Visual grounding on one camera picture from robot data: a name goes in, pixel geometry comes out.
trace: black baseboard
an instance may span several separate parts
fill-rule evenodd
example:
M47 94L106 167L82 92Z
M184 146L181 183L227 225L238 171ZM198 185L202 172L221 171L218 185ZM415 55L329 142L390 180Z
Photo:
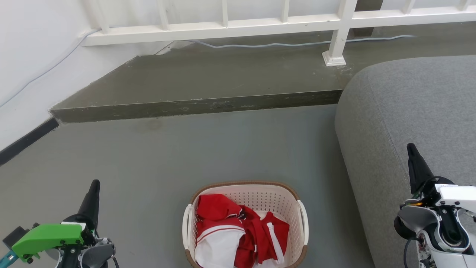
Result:
M10 161L21 151L25 150L28 146L32 145L35 141L39 140L44 135L58 127L58 122L54 118L41 124L39 127L23 136L21 139L15 141L13 144L3 149L0 152L0 166Z

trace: basket handle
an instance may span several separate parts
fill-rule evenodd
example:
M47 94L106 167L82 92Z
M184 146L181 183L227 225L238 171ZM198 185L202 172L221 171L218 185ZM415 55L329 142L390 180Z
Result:
M187 222L188 222L188 216L190 215L190 208L192 207L192 204L189 204L185 208L185 212L183 213L183 220L182 220L182 242L183 242L183 247L185 249L188 249L188 233L187 233Z
M298 200L297 203L301 208L302 224L304 225L304 245L307 245L307 242L309 241L309 222L307 221L306 208L304 207L304 204L301 202L301 200Z

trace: black cable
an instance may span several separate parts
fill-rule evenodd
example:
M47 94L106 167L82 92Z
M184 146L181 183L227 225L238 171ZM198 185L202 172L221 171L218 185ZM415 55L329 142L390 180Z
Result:
M407 250L408 250L408 245L410 245L410 242L412 240L420 241L420 239L418 239L416 237L412 237L405 244L405 249L403 250L403 264L405 265L405 268L408 268L408 265L407 265Z
M118 260L116 260L116 257L112 257L112 260L114 261L114 265L116 266L116 268L119 268L119 263Z

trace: gray concrete floor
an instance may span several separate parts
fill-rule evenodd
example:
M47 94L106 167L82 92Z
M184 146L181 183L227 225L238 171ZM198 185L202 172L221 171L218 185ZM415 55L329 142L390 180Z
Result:
M0 237L74 214L99 179L99 233L116 243L120 266L186 268L181 220L195 191L216 182L272 180L292 186L307 208L302 267L372 268L334 132L335 108L61 125L0 167ZM55 265L42 256L34 267Z

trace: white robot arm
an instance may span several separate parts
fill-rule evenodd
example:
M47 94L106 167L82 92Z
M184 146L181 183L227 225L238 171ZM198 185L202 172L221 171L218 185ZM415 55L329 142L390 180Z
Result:
M414 144L408 144L410 187L413 194L400 206L394 221L397 233L418 244L420 268L476 268L472 242L476 236L461 225L465 213L476 222L476 187L458 186L434 176Z

